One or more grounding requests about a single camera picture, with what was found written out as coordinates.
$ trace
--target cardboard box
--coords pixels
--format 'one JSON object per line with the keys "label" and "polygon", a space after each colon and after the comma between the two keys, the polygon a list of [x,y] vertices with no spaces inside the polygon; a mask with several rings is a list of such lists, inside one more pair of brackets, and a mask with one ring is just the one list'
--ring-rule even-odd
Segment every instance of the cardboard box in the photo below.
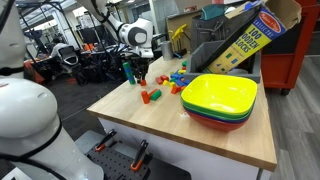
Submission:
{"label": "cardboard box", "polygon": [[301,6],[294,0],[247,2],[226,16],[232,18],[260,4],[261,11],[249,28],[203,72],[227,73],[301,20]]}

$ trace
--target yellow block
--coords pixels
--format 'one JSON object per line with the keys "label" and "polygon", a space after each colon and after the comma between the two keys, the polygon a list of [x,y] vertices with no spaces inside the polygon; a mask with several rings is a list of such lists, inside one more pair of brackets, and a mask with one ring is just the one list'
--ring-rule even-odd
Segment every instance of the yellow block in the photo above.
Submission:
{"label": "yellow block", "polygon": [[176,83],[171,82],[171,83],[170,83],[170,88],[173,88],[173,86],[175,86],[175,85],[176,85]]}
{"label": "yellow block", "polygon": [[186,70],[179,70],[178,74],[184,74],[186,72]]}
{"label": "yellow block", "polygon": [[163,84],[164,86],[166,86],[166,85],[168,85],[169,83],[170,83],[169,81],[164,80],[162,84]]}

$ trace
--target black clamp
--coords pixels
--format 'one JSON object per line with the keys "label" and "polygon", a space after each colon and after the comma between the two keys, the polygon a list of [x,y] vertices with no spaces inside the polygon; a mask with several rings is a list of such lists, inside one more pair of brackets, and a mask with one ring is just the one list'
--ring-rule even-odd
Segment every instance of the black clamp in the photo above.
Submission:
{"label": "black clamp", "polygon": [[96,151],[98,152],[102,151],[106,147],[105,143],[108,142],[110,139],[112,139],[113,136],[115,136],[116,134],[117,134],[117,131],[115,131],[114,129],[109,131],[108,134],[96,146]]}
{"label": "black clamp", "polygon": [[136,157],[134,158],[130,168],[131,170],[133,170],[134,172],[139,171],[143,159],[146,156],[146,149],[148,147],[149,143],[146,140],[142,140],[141,144],[140,144],[140,148],[136,154]]}

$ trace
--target red bowl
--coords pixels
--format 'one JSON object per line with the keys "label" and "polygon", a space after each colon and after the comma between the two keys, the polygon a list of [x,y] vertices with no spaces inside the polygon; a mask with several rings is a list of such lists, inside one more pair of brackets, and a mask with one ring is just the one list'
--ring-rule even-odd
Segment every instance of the red bowl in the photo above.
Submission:
{"label": "red bowl", "polygon": [[225,123],[225,122],[221,122],[221,121],[216,121],[216,120],[213,120],[213,119],[209,119],[209,118],[206,118],[206,117],[203,117],[203,116],[199,116],[197,114],[194,114],[190,111],[187,111],[186,112],[189,114],[189,116],[198,121],[199,123],[205,125],[205,126],[208,126],[210,128],[213,128],[213,129],[216,129],[216,130],[220,130],[220,131],[233,131],[233,130],[236,130],[238,128],[240,128],[241,126],[243,126],[247,120],[243,121],[242,123],[238,123],[238,124],[231,124],[231,123]]}

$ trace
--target yellow bowl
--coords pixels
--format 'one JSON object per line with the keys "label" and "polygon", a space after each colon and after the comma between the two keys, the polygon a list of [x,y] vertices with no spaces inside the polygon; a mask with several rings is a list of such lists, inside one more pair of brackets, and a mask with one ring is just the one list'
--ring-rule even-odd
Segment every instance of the yellow bowl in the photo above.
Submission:
{"label": "yellow bowl", "polygon": [[205,74],[195,78],[181,97],[208,110],[241,115],[251,108],[257,89],[257,84],[247,78]]}

